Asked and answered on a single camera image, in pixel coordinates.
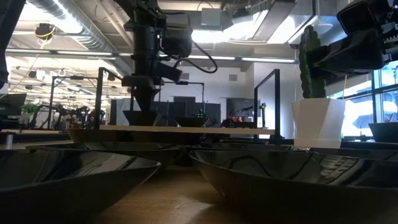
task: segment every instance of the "ceiling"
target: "ceiling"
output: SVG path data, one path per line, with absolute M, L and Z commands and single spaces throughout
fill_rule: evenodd
M 111 21 L 109 19 L 109 14 L 103 10 L 103 8 L 98 5 L 98 2 L 102 2 L 107 6 L 108 11 L 111 11 L 111 6 L 116 10 L 117 16 L 111 14 Z M 173 0 L 164 1 L 159 0 L 159 6 L 164 10 L 170 11 L 184 11 L 194 14 L 193 18 L 198 17 L 200 19 L 201 10 L 203 8 L 223 8 L 226 14 L 233 14 L 234 10 L 246 6 L 253 6 L 253 12 L 269 9 L 267 6 L 271 1 L 232 1 L 232 0 L 212 0 L 210 2 L 200 2 L 194 0 Z M 289 15 L 293 16 L 305 16 L 313 13 L 309 8 L 312 0 L 298 0 L 297 4 L 292 7 Z M 324 23 L 332 24 L 332 29 L 329 33 L 325 34 L 327 40 L 330 41 L 335 38 L 335 32 L 341 32 L 339 29 L 339 24 L 335 18 L 336 6 L 340 2 L 339 0 L 324 0 L 319 8 L 319 13 L 328 20 L 322 20 Z M 109 45 L 114 48 L 114 51 L 118 52 L 132 52 L 131 43 L 133 42 L 132 34 L 121 32 L 120 28 L 122 23 L 128 21 L 127 14 L 111 0 L 74 0 L 71 2 L 75 6 L 75 9 L 79 10 L 83 16 L 85 16 L 90 22 L 89 29 L 97 30 L 104 38 L 105 41 L 109 42 Z M 175 21 L 185 22 L 186 19 L 181 19 L 181 17 L 175 17 Z M 12 36 L 12 40 L 9 43 L 9 48 L 14 49 L 40 49 L 43 47 L 45 50 L 76 50 L 76 51 L 87 51 L 88 48 L 78 40 L 81 38 L 79 34 L 69 34 L 65 30 L 58 28 L 56 25 L 56 30 L 51 42 L 42 46 L 43 41 L 38 40 L 34 35 L 34 29 L 40 23 L 54 24 L 54 17 L 47 13 L 42 13 L 32 4 L 27 4 L 24 11 L 21 14 L 17 27 Z M 200 20 L 193 19 L 192 23 L 199 23 Z M 295 29 L 299 28 L 301 22 L 296 23 Z M 226 41 L 217 43 L 199 43 L 199 46 L 203 48 L 210 55 L 215 56 L 234 56 L 234 57 L 270 57 L 270 58 L 295 58 L 297 52 L 290 47 L 289 44 L 269 44 L 261 40 L 240 40 L 240 41 Z M 203 55 L 197 48 L 192 49 L 191 55 Z M 50 93 L 51 79 L 49 80 L 38 80 L 33 78 L 24 78 L 29 69 L 31 70 L 41 70 L 45 74 L 51 75 L 53 73 L 60 72 L 61 70 L 66 71 L 70 75 L 80 75 L 84 77 L 97 77 L 98 67 L 106 67 L 118 73 L 118 75 L 123 76 L 123 72 L 116 66 L 119 63 L 125 63 L 128 66 L 133 67 L 133 62 L 129 58 L 95 58 L 95 57 L 85 57 L 85 56 L 64 56 L 64 55 L 38 55 L 37 58 L 34 55 L 21 55 L 21 54 L 7 54 L 7 62 L 11 64 L 12 75 L 10 80 L 10 90 L 12 92 L 29 92 L 29 99 L 37 101 L 40 97 L 43 100 L 49 97 L 44 93 Z M 212 64 L 209 60 L 195 60 L 201 67 L 211 67 Z M 240 62 L 240 61 L 217 61 L 219 67 L 235 67 L 241 68 L 245 71 L 251 64 L 251 62 Z M 68 89 L 67 85 L 60 84 L 59 87 L 55 89 L 55 102 L 67 104 L 67 105 L 86 105 L 94 107 L 92 98 L 96 91 L 95 81 L 89 80 L 64 80 L 69 85 L 81 85 L 79 87 L 80 91 L 71 91 Z M 26 85 L 32 85 L 32 90 L 27 90 Z M 113 82 L 105 81 L 103 88 L 103 95 L 109 96 L 120 96 L 129 97 L 127 88 L 112 88 L 112 86 L 121 86 L 120 81 L 116 80 Z M 68 98 L 69 95 L 73 94 L 76 99 Z

